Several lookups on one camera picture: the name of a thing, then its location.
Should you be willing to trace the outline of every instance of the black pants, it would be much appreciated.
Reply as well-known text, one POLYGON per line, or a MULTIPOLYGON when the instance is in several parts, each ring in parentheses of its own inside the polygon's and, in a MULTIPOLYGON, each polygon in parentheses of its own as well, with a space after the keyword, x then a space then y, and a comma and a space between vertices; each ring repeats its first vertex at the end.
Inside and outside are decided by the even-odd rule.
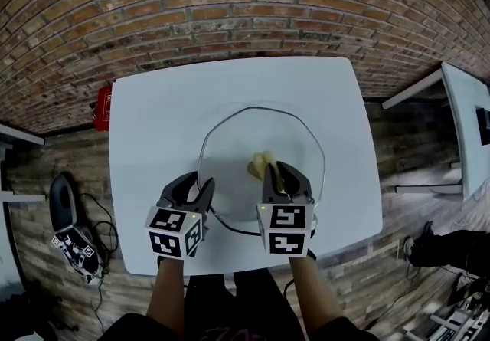
POLYGON ((187 338, 205 330, 232 326, 255 330, 269 340, 304 340, 299 321, 267 269, 235 273, 237 295, 224 275, 193 276, 185 295, 187 338))
POLYGON ((451 265, 476 276, 490 276, 490 234, 455 231, 423 239, 422 248, 410 257, 415 267, 451 265))

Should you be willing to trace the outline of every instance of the white desk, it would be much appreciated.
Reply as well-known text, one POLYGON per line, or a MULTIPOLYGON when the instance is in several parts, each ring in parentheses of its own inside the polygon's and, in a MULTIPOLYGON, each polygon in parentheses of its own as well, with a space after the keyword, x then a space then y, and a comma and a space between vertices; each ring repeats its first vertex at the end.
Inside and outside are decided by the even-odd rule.
MULTIPOLYGON (((196 170, 207 132, 250 105, 294 113, 322 145, 326 175, 311 245, 317 255, 381 231, 374 144, 349 60, 268 57, 173 67, 123 78, 113 87, 110 175, 122 255, 130 273, 156 274, 143 227, 163 187, 196 170)), ((230 225, 258 231, 250 219, 230 225)), ((228 231, 211 213, 207 226, 196 258, 185 262, 186 275, 247 271, 288 261, 265 254, 261 238, 228 231)))
POLYGON ((482 186, 490 171, 490 146, 482 146, 476 117, 477 108, 490 110, 490 94, 487 86, 459 68, 442 63, 439 70, 384 102, 383 108, 391 108, 438 80, 443 80, 454 118, 462 181, 456 185, 398 186, 397 192, 462 194, 463 200, 466 200, 482 186))
MULTIPOLYGON (((33 136, 17 129, 12 129, 9 126, 0 124, 0 134, 8 140, 22 139, 37 145, 44 145, 44 138, 33 136)), ((12 150, 13 145, 10 142, 0 140, 0 162, 5 161, 5 153, 7 150, 12 150)), ((16 195, 12 191, 2 191, 0 187, 0 203, 2 202, 39 202, 45 201, 46 195, 16 195)))

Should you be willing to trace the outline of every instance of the black shoe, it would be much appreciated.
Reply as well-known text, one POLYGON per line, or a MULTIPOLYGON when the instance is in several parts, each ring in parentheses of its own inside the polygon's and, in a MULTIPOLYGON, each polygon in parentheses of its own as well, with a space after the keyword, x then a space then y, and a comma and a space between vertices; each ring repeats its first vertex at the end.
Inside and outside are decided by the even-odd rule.
POLYGON ((405 238, 405 242, 403 244, 403 252, 405 253, 405 259, 416 266, 415 264, 420 262, 420 259, 423 259, 423 251, 424 246, 428 244, 428 242, 433 238, 433 222, 428 221, 423 226, 422 234, 419 238, 413 239, 411 236, 405 238))

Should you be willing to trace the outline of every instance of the clear glass plate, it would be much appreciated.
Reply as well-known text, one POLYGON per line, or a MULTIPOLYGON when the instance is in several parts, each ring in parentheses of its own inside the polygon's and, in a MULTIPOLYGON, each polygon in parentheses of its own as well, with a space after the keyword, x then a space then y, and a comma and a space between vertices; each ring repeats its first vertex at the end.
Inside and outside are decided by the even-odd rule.
POLYGON ((199 182, 214 178, 212 205, 227 221, 256 220, 262 182, 247 171, 255 153, 269 151, 276 161, 297 168, 312 185, 315 202, 325 173, 322 150, 294 116, 272 110, 249 109, 222 123, 208 137, 201 157, 199 182))

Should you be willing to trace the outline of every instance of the forearm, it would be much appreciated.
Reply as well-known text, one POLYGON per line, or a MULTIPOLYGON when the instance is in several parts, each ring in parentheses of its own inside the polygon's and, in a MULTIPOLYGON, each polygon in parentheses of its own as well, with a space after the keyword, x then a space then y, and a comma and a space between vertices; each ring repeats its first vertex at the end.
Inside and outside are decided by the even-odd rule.
POLYGON ((344 314, 312 258, 291 257, 289 262, 306 332, 311 337, 320 327, 344 314))
POLYGON ((184 261, 165 259, 160 264, 146 316, 184 336, 184 261))

